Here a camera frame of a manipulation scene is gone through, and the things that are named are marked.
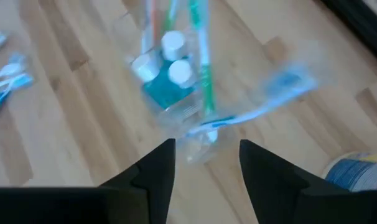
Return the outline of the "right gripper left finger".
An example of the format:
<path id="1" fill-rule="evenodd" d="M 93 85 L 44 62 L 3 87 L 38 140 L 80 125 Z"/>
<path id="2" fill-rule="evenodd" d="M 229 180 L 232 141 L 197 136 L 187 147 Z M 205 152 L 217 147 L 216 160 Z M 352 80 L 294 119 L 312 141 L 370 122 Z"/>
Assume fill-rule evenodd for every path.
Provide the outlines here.
<path id="1" fill-rule="evenodd" d="M 133 190 L 144 211 L 131 208 L 128 213 L 140 219 L 147 218 L 146 223 L 166 223 L 175 180 L 175 148 L 175 139 L 167 139 L 100 186 Z"/>

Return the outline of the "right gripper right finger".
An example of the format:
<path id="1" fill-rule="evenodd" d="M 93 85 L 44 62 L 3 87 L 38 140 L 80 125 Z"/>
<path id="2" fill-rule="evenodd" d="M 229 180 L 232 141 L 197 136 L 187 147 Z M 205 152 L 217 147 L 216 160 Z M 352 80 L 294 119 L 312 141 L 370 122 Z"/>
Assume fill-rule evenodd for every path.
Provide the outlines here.
<path id="1" fill-rule="evenodd" d="M 240 141 L 244 183 L 260 223 L 345 223 L 340 187 L 251 142 Z"/>

